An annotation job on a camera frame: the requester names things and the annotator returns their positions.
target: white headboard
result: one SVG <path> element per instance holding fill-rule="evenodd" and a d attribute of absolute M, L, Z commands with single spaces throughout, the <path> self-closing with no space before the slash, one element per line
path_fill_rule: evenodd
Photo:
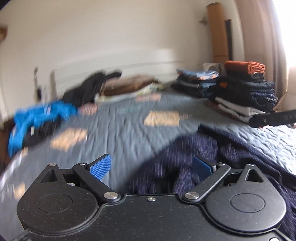
<path fill-rule="evenodd" d="M 176 79 L 176 69 L 183 68 L 183 58 L 173 49 L 139 50 L 111 56 L 101 56 L 79 63 L 72 63 L 54 70 L 56 94 L 61 97 L 68 89 L 81 84 L 91 73 L 115 69 L 122 76 L 149 74 L 162 82 Z"/>

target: beige curtain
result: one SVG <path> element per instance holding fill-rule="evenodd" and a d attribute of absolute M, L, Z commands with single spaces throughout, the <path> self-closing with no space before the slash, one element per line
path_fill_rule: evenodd
<path fill-rule="evenodd" d="M 272 0 L 236 0 L 244 37 L 245 61 L 266 66 L 266 80 L 276 83 L 280 99 L 287 93 L 287 62 L 280 24 Z"/>

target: gray quilt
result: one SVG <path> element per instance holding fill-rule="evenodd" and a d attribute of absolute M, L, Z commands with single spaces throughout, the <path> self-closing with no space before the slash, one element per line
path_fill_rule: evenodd
<path fill-rule="evenodd" d="M 78 162 L 90 163 L 108 153 L 112 157 L 112 168 L 102 181 L 120 191 L 145 160 L 177 137 L 196 132 L 200 123 L 236 133 L 296 174 L 296 129 L 250 128 L 206 107 L 204 100 L 174 93 L 160 95 L 160 100 L 152 96 L 146 100 L 136 98 L 102 104 L 94 114 L 72 117 L 48 140 L 17 154 L 0 178 L 0 234 L 10 240 L 23 230 L 16 214 L 18 199 L 22 190 L 27 189 L 49 163 L 56 163 L 61 169 L 71 168 Z M 168 126 L 158 126 L 153 119 L 144 125 L 151 110 L 175 111 L 174 115 L 178 112 L 179 125 L 175 119 L 168 120 Z M 58 137 L 69 128 L 79 130 L 80 137 L 65 145 L 65 140 Z"/>

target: orange folded towel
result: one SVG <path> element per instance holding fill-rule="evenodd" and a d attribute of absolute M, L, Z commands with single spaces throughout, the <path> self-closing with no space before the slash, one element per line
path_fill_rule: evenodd
<path fill-rule="evenodd" d="M 226 71 L 242 72 L 246 74 L 264 73 L 265 65 L 257 62 L 226 61 Z"/>

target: bed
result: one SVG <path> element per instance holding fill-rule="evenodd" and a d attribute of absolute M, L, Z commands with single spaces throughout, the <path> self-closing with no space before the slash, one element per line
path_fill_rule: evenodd
<path fill-rule="evenodd" d="M 167 82 L 175 78 L 175 69 L 183 64 L 172 50 L 117 55 L 105 62 L 103 58 L 87 60 L 54 71 L 56 93 L 61 96 L 63 91 L 98 69 L 123 69 L 123 75 L 152 74 Z M 49 163 L 56 163 L 61 169 L 71 168 L 108 153 L 112 167 L 102 181 L 120 192 L 146 160 L 177 137 L 196 132 L 201 123 L 239 135 L 296 174 L 296 129 L 286 126 L 253 129 L 206 107 L 204 101 L 166 90 L 117 103 L 91 105 L 91 111 L 63 122 L 53 136 L 19 152 L 0 177 L 0 234 L 11 240 L 22 232 L 16 214 L 18 200 Z M 168 122 L 149 121 L 152 114 L 164 112 L 171 114 Z M 53 145 L 55 140 L 63 143 L 61 137 L 69 130 L 78 135 L 76 141 L 71 145 L 62 144 L 61 148 Z"/>

